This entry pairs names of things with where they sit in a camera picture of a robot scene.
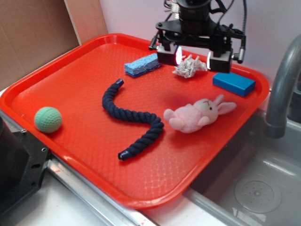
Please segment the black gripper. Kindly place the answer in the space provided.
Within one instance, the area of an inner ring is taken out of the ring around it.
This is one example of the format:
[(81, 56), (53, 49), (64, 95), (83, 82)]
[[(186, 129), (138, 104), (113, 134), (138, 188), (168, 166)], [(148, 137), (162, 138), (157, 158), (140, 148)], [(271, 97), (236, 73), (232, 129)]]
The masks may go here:
[[(230, 73), (232, 60), (243, 63), (246, 49), (246, 16), (242, 29), (221, 20), (230, 10), (221, 0), (212, 8), (209, 0), (166, 0), (169, 15), (156, 24), (157, 33), (149, 49), (157, 50), (158, 62), (178, 66), (182, 61), (182, 47), (206, 48), (207, 68), (218, 73)], [(233, 54), (232, 39), (241, 41), (238, 53)]]

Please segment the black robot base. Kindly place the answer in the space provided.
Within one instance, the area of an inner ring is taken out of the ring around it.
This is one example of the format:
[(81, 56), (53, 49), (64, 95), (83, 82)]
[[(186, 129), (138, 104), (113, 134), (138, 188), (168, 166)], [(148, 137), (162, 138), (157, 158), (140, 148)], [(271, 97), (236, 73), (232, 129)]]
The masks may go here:
[(37, 192), (49, 159), (49, 148), (28, 131), (12, 132), (0, 120), (0, 216)]

